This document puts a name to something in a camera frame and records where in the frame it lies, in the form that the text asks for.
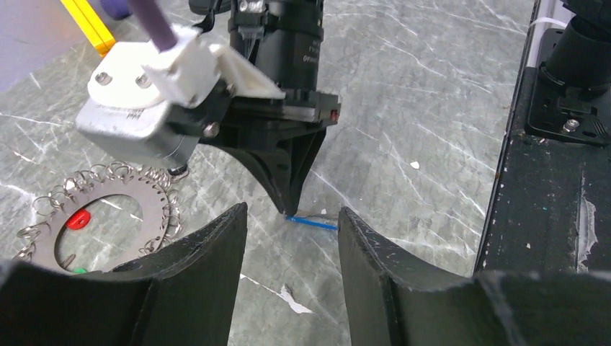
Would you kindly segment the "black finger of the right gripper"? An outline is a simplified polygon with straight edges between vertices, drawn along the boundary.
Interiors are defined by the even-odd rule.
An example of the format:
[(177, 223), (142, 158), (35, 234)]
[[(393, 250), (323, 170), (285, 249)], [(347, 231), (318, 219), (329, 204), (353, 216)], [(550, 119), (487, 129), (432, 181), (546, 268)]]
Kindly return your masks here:
[(294, 216), (298, 211), (303, 185), (311, 170), (321, 145), (326, 137), (326, 130), (299, 136), (292, 141), (291, 175), (288, 197), (287, 216)]
[(217, 147), (237, 159), (265, 189), (279, 213), (292, 213), (290, 175), (292, 141), (273, 138), (225, 138)]

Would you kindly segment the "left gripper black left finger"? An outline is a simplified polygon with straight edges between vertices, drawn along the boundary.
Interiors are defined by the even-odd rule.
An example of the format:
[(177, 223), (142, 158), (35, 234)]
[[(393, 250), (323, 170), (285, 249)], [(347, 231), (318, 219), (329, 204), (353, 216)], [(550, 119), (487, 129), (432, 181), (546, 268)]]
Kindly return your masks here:
[(248, 206), (109, 272), (1, 262), (3, 345), (227, 345)]

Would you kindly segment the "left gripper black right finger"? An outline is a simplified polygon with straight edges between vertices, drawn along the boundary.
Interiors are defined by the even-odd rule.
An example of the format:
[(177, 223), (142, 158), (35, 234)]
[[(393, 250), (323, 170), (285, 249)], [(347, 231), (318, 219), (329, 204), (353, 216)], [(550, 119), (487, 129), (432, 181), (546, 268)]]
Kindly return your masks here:
[(608, 345), (610, 273), (486, 270), (418, 258), (350, 208), (338, 247), (353, 345)]

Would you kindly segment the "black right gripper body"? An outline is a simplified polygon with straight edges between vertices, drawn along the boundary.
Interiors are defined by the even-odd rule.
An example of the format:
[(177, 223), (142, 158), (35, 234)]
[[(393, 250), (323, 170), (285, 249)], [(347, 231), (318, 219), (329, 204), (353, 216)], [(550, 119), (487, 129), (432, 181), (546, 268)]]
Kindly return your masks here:
[(173, 106), (171, 132), (217, 147), (264, 148), (335, 125), (340, 111), (336, 94), (291, 89), (284, 99), (255, 99), (221, 88), (192, 109)]

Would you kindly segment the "key with blue tag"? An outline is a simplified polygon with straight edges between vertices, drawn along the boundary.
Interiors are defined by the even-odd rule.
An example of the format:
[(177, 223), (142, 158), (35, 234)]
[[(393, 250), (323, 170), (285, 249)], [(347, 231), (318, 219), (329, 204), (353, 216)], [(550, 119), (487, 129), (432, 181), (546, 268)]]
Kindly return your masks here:
[(298, 211), (295, 215), (285, 216), (285, 220), (329, 231), (337, 231), (339, 229), (337, 217), (324, 212)]

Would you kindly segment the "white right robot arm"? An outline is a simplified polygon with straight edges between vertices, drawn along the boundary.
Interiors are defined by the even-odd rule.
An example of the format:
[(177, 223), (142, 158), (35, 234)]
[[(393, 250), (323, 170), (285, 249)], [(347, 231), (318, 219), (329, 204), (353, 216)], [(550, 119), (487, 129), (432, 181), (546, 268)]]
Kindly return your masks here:
[(229, 12), (231, 47), (282, 91), (279, 99), (241, 96), (234, 82), (213, 89), (194, 109), (175, 107), (172, 130), (196, 136), (240, 161), (278, 211), (294, 216), (303, 183), (341, 103), (317, 89), (324, 38), (322, 1), (191, 1), (212, 30), (214, 16)]

